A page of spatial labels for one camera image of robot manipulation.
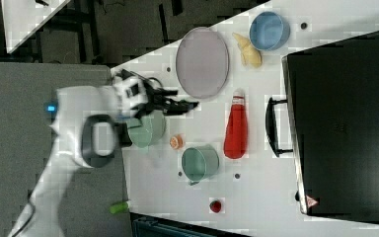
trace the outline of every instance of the blue indicator light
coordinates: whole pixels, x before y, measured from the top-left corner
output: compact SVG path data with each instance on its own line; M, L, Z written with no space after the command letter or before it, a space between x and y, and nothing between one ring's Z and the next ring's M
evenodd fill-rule
M55 106L47 106L47 111L48 112L55 112L56 111L56 107Z

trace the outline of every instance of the red ketchup bottle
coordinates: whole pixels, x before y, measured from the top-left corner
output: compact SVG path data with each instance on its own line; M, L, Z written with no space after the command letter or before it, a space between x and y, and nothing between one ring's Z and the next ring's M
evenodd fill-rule
M237 89L233 93L232 109L226 127L224 154L230 159L241 158L248 146L248 120L246 118L245 93Z

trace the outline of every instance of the blue bowl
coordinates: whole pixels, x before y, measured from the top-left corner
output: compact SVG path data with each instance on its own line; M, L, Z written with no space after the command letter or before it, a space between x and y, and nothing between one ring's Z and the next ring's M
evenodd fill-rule
M287 21L276 13L262 12L252 22L249 38L257 50L275 50L285 44L290 36Z

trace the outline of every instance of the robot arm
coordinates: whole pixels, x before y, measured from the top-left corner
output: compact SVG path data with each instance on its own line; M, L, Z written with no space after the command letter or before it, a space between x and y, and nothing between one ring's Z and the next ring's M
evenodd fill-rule
M125 70L110 86L57 90L57 114L51 125L57 138L29 203L8 236L64 236L57 210L73 174L80 168L104 167L114 158L116 123L140 119L154 110L182 115L198 105L167 98L174 95L177 91L154 89L149 79Z

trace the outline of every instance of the green cup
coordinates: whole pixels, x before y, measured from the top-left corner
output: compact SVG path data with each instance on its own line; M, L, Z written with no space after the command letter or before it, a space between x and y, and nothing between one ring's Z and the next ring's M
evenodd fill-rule
M130 140L139 148L153 145L162 138L165 133L166 121L160 111L154 111L141 120L133 118L127 122Z
M191 147L183 154L182 166L193 186L217 173L219 158L211 145Z

